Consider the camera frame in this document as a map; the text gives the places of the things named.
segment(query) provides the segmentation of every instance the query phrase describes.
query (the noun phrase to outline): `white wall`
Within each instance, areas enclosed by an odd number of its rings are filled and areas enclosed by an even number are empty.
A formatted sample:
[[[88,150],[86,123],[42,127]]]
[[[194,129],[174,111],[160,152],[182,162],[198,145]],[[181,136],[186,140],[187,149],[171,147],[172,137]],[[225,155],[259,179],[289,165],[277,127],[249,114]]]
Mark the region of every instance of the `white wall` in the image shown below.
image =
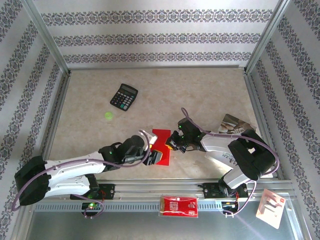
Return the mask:
[[[294,0],[251,73],[286,178],[320,239],[320,7]]]
[[[244,67],[278,0],[36,0],[68,66]]]
[[[42,153],[62,72],[19,0],[0,0],[0,240],[18,212],[14,174]]]

